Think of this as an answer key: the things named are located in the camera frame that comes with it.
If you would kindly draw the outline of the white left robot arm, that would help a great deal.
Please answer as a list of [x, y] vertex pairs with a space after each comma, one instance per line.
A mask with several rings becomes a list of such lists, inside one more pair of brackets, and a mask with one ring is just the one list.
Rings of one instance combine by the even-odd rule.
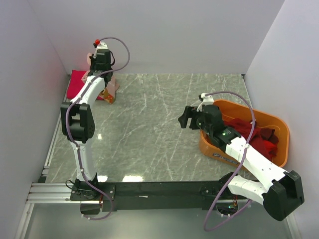
[[97, 47], [88, 60], [90, 69], [82, 78], [84, 86], [71, 101], [63, 102], [60, 108], [62, 131], [73, 148], [77, 167], [70, 199], [111, 201], [114, 190], [99, 183], [92, 161], [95, 123], [91, 107], [98, 97], [110, 104], [115, 101], [119, 87], [111, 71], [115, 58], [108, 48]]

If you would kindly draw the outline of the pink t shirt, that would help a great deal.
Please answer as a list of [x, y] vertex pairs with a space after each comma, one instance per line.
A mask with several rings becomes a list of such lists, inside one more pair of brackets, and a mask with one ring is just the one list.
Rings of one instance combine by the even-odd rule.
[[[91, 55], [93, 54], [92, 53], [87, 54], [87, 63], [89, 65], [91, 64], [91, 60], [90, 60]], [[112, 52], [111, 52], [111, 59], [112, 59], [111, 66], [113, 66], [115, 64], [115, 58]], [[89, 71], [86, 71], [83, 77], [81, 78], [83, 83], [86, 83], [86, 80], [88, 78], [88, 73]], [[119, 84], [116, 82], [115, 75], [113, 75], [110, 79], [110, 82], [107, 83], [104, 90], [98, 95], [98, 98], [101, 98], [107, 101], [108, 103], [113, 104], [115, 101], [116, 91], [118, 88], [119, 88]]]

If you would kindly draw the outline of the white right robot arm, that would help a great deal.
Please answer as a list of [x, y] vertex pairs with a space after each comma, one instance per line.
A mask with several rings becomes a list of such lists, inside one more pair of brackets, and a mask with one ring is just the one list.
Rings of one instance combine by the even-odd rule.
[[202, 130], [213, 146], [237, 160], [250, 171], [257, 181], [247, 180], [232, 173], [220, 184], [215, 197], [225, 199], [233, 195], [244, 196], [264, 206], [275, 220], [282, 221], [305, 201], [300, 175], [275, 165], [260, 154], [235, 128], [227, 126], [216, 105], [186, 106], [178, 118], [181, 128]]

